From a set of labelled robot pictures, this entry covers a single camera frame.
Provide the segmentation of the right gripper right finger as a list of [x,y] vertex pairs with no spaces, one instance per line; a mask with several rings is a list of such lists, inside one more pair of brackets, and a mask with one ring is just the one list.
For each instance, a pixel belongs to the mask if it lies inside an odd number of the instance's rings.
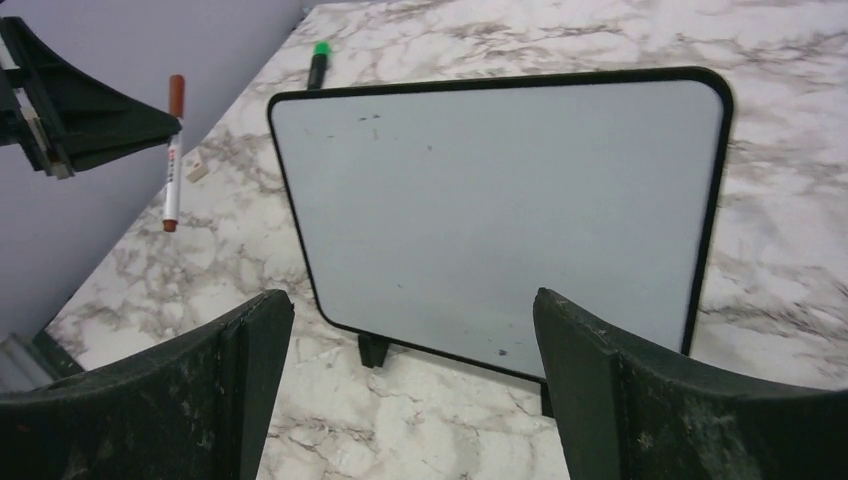
[[843,479],[847,394],[723,370],[540,289],[533,321],[574,479]]

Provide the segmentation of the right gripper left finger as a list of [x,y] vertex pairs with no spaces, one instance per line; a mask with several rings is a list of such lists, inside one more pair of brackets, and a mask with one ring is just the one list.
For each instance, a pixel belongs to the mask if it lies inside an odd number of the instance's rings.
[[267,290],[109,365],[1,398],[5,479],[253,479],[295,317]]

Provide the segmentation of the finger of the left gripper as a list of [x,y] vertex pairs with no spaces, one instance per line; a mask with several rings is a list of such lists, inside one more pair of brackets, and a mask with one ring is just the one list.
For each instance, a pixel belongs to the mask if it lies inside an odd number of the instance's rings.
[[159,110],[87,75],[51,50],[20,17],[1,20],[1,143],[57,179],[179,138],[183,78]]

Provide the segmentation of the red whiteboard marker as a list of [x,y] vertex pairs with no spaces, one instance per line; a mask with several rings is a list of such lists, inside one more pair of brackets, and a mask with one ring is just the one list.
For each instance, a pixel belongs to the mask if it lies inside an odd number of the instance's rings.
[[180,74],[169,78],[169,113],[179,123],[178,131],[168,144],[168,169],[163,208],[163,230],[174,233],[179,223],[181,168],[183,153],[182,122],[185,105],[185,78]]

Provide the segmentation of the black framed small whiteboard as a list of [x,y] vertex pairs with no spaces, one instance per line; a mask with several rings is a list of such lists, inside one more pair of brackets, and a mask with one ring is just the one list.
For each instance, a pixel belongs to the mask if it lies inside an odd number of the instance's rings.
[[278,163],[320,315],[543,382],[542,287],[688,354],[734,117],[697,66],[275,94]]

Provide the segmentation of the green highlighter pen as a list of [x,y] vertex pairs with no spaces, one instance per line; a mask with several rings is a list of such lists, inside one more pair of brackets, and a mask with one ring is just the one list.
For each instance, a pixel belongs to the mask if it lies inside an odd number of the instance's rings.
[[307,90],[318,90],[323,87],[329,66],[330,52],[330,45],[326,41],[315,44],[307,78]]

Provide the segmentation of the aluminium frame rail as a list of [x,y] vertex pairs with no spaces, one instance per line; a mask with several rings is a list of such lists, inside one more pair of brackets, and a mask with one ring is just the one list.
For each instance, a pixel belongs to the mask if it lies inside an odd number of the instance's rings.
[[28,392],[84,369],[46,331],[33,338],[10,334],[1,342],[1,393]]

